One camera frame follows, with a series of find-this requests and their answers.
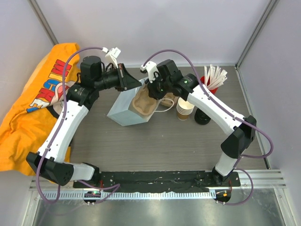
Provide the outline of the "brown pulp cup carrier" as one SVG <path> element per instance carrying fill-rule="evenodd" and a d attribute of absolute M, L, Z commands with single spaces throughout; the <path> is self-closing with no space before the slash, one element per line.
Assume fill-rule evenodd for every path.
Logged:
<path fill-rule="evenodd" d="M 157 100 L 149 97 L 148 87 L 143 85 L 132 99 L 132 106 L 140 115 L 149 116 L 155 111 Z"/>

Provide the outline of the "white blue paper bag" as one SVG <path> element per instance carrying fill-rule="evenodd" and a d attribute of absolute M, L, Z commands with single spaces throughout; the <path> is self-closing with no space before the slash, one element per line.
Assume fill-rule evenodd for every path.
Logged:
<path fill-rule="evenodd" d="M 141 79 L 140 82 L 145 84 L 146 79 Z M 136 96 L 136 93 L 142 87 L 138 87 L 129 91 L 124 91 L 119 94 L 115 103 L 109 110 L 107 117 L 115 121 L 121 126 L 130 126 L 135 124 L 141 124 L 148 122 L 154 113 L 162 113 L 170 110 L 172 107 L 165 107 L 160 104 L 161 100 L 157 100 L 157 107 L 155 111 L 149 116 L 140 115 L 132 106 L 132 99 Z"/>

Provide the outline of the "stack of paper cups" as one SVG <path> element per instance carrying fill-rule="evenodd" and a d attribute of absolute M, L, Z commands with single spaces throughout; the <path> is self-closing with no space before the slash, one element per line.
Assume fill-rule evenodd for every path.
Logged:
<path fill-rule="evenodd" d="M 177 110 L 177 118 L 181 121 L 184 121 L 189 118 L 191 113 L 194 110 L 194 105 L 188 101 L 185 101 L 181 97 L 178 99 L 176 110 Z"/>

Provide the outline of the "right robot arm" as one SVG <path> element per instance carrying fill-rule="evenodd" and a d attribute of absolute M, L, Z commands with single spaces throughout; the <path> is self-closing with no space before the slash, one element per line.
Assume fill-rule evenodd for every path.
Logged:
<path fill-rule="evenodd" d="M 148 75 L 145 84 L 149 97 L 160 100 L 166 93 L 173 93 L 203 111 L 228 136 L 221 144 L 222 154 L 212 169 L 213 182 L 218 186 L 225 185 L 239 157 L 254 140 L 256 119 L 229 108 L 201 84 L 196 75 L 183 75 L 173 60 L 159 64 L 149 61 L 140 70 Z"/>

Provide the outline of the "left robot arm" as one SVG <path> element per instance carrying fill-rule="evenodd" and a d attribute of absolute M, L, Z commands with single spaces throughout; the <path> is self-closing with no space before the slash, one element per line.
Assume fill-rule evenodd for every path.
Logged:
<path fill-rule="evenodd" d="M 99 98 L 100 91 L 115 88 L 122 92 L 142 84 L 128 73 L 123 63 L 116 67 L 112 64 L 105 66 L 98 56 L 85 57 L 78 76 L 80 82 L 68 89 L 67 102 L 48 138 L 36 153 L 28 153 L 26 160 L 37 177 L 60 186 L 83 180 L 88 187 L 94 188 L 100 182 L 99 168 L 88 163 L 66 163 L 67 148 L 81 121 Z"/>

